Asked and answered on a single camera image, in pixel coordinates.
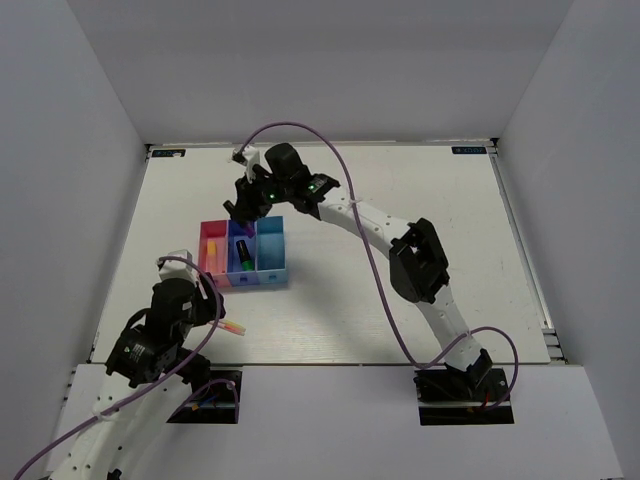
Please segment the green capped black highlighter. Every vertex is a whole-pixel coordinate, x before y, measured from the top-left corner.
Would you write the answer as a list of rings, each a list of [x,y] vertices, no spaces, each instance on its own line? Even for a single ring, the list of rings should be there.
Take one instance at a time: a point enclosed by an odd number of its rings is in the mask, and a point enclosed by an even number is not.
[[[238,253],[239,262],[243,271],[252,271],[254,269],[253,260],[251,258],[248,246],[245,240],[238,240],[236,242],[236,250]]]

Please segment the yellow pink highlighter pen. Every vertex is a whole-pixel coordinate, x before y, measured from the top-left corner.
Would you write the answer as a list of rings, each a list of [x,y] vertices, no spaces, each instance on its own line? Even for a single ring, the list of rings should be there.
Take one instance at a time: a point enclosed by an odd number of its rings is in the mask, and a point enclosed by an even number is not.
[[[246,334],[246,328],[234,322],[220,321],[218,327],[234,335],[244,336]]]

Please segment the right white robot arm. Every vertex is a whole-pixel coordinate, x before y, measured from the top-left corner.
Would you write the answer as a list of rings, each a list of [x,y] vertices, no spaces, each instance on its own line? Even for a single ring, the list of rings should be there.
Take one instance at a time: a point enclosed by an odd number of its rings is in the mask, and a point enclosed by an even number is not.
[[[224,204],[233,221],[246,226],[266,217],[273,205],[288,203],[361,238],[367,251],[377,249],[388,259],[392,288],[427,321],[453,390],[472,399],[486,389],[493,362],[455,304],[449,262],[430,221],[409,222],[356,200],[336,179],[311,172],[288,143],[265,153],[254,147],[237,149],[231,159],[245,169],[235,183],[236,200]]]

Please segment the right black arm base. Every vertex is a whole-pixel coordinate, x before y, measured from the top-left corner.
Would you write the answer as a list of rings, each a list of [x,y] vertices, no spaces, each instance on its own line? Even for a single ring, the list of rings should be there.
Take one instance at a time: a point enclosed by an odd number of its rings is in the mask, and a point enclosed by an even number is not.
[[[413,378],[421,426],[489,426],[515,423],[505,371],[493,368],[470,390],[446,369],[418,370]]]

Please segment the orange capped highlighter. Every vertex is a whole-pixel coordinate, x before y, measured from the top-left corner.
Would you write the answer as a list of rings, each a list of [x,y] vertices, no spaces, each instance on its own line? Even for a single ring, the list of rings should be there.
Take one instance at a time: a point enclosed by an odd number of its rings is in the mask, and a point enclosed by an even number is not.
[[[206,269],[214,274],[218,269],[217,243],[214,239],[208,239],[206,244]]]
[[[216,270],[222,274],[227,270],[227,242],[224,237],[215,238]]]

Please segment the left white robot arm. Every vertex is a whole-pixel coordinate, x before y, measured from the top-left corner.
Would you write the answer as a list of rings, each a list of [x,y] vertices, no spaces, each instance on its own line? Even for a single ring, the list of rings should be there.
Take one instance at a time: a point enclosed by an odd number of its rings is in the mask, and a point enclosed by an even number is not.
[[[150,306],[125,324],[105,363],[92,415],[67,433],[74,441],[52,479],[124,479],[160,427],[216,381],[211,363],[184,342],[195,327],[217,327],[224,300],[209,275],[165,279]]]

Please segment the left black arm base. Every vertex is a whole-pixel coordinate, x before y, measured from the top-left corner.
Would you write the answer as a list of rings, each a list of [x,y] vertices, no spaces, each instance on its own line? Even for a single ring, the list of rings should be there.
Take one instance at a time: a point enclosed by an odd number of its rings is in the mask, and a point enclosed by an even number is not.
[[[193,387],[187,401],[168,420],[173,424],[234,425],[238,423],[242,370],[211,370],[205,388]]]

